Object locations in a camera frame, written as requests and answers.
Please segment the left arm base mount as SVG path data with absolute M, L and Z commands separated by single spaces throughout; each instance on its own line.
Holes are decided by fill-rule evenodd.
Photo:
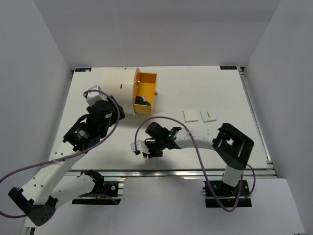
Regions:
M 118 181 L 107 181 L 104 176 L 94 170 L 81 171 L 80 175 L 90 176 L 94 186 L 91 192 L 72 200 L 73 205 L 119 205 L 121 194 L 118 192 L 120 189 Z

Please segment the yellow drawer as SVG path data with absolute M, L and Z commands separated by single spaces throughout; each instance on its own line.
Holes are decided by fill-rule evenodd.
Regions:
M 134 96 L 134 111 L 136 113 L 151 114 L 155 104 L 155 96 L 157 92 L 157 74 L 150 72 L 139 71 L 135 78 L 135 96 Z M 135 104 L 135 98 L 137 96 L 145 96 L 147 102 L 150 102 L 151 106 Z

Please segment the dark green puff with label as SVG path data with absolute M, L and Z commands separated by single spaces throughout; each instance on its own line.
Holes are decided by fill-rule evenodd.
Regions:
M 143 98 L 142 96 L 137 96 L 135 98 L 135 104 L 141 104 L 145 101 L 145 98 Z

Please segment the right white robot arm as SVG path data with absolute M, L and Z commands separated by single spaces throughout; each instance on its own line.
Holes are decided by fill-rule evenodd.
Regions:
M 163 156 L 163 150 L 198 148 L 215 151 L 225 162 L 226 167 L 221 182 L 221 190 L 233 195 L 239 188 L 238 182 L 245 170 L 254 141 L 229 123 L 223 123 L 215 138 L 208 131 L 187 131 L 181 127 L 168 130 L 156 122 L 146 129 L 150 137 L 136 141 L 136 149 L 146 158 Z

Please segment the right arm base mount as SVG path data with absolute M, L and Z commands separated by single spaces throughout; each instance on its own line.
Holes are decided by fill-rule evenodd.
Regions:
M 239 192 L 239 182 L 236 187 L 231 187 L 221 180 L 210 181 L 210 184 L 218 197 L 221 203 L 228 209 L 232 208 L 235 204 L 236 197 Z M 205 198 L 205 207 L 206 208 L 219 208 L 219 204 L 216 202 L 213 194 L 211 193 L 208 183 L 203 182 L 203 192 Z M 240 191 L 240 198 L 237 204 L 238 208 L 251 208 L 252 202 L 250 199 L 250 190 L 247 183 L 247 180 L 243 180 L 242 188 Z

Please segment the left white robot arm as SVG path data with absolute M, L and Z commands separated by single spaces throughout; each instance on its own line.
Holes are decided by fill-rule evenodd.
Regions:
M 109 128 L 125 117 L 123 108 L 113 96 L 99 99 L 87 107 L 87 114 L 79 117 L 63 136 L 59 153 L 68 155 L 65 160 L 53 160 L 22 187 L 12 188 L 8 196 L 33 224 L 42 226 L 56 210 L 81 195 L 99 195 L 107 191 L 104 177 L 95 170 L 85 170 L 72 183 L 57 186 L 71 167 L 107 139 Z

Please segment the white square compact with gold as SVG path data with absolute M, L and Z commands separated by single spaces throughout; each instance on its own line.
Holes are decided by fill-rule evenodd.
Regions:
M 204 123 L 217 121 L 217 115 L 214 109 L 200 110 L 200 115 Z

